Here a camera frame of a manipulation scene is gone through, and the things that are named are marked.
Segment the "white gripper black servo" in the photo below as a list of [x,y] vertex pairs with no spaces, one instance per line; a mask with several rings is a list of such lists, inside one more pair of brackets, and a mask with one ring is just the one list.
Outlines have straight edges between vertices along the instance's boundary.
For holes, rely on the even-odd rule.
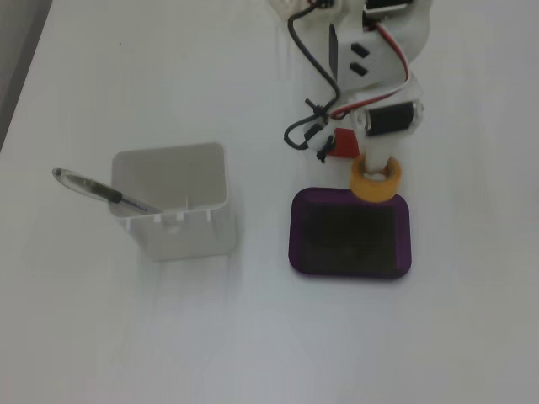
[[362,101],[358,108],[339,114],[337,119],[308,127],[307,148],[320,152],[331,140],[332,154],[359,154],[365,149],[364,178],[386,181],[393,175],[391,147],[367,145],[365,148],[365,142],[413,133],[424,112],[421,95],[419,82],[411,77],[393,95],[369,104]]

